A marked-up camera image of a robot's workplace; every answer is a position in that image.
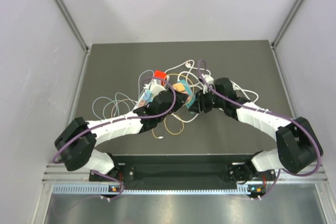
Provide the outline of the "teal power strip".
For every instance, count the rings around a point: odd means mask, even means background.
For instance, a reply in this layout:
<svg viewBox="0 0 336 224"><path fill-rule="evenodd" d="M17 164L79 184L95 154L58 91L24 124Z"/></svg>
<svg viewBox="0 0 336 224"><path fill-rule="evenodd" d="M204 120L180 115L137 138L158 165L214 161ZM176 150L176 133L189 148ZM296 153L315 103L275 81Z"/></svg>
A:
<svg viewBox="0 0 336 224"><path fill-rule="evenodd" d="M178 83L181 83L183 85L184 92L188 94L188 100L186 101L185 105L188 109L190 109L196 100L193 88L189 84L187 84L185 80L179 80Z"/></svg>

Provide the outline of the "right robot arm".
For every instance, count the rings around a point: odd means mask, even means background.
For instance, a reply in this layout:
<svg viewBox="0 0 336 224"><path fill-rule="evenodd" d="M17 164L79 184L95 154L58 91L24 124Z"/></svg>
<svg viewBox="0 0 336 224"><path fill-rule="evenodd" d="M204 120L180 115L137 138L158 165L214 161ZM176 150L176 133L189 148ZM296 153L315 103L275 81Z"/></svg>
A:
<svg viewBox="0 0 336 224"><path fill-rule="evenodd" d="M248 178L256 180L264 171L276 169L299 176L300 171L311 163L321 165L323 149L307 119L292 119L260 108L248 98L239 97L228 78L214 80L204 74L200 83L203 89L196 94L189 108L191 112L208 113L219 109L226 116L250 125L275 140L275 149L255 154L245 166Z"/></svg>

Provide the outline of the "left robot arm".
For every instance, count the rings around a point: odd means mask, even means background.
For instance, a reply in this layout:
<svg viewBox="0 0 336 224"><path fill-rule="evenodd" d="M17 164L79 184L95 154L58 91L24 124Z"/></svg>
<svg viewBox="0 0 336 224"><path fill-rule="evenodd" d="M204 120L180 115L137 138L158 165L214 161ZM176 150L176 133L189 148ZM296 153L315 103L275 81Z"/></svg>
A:
<svg viewBox="0 0 336 224"><path fill-rule="evenodd" d="M161 91L147 105L116 118L100 121L75 118L55 140L54 163L63 163L69 172L85 168L101 173L107 180L114 180L119 174L118 166L111 154L96 150L96 146L114 138L152 130L188 99L187 92L168 89Z"/></svg>

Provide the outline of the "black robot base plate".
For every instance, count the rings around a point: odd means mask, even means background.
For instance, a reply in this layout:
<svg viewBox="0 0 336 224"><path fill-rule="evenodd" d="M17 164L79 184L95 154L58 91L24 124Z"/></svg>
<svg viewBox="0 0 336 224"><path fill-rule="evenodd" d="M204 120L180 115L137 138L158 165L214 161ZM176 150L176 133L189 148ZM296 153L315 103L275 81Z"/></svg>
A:
<svg viewBox="0 0 336 224"><path fill-rule="evenodd" d="M237 182L272 182L274 171L257 172L251 154L115 155L112 177L127 189L221 189Z"/></svg>

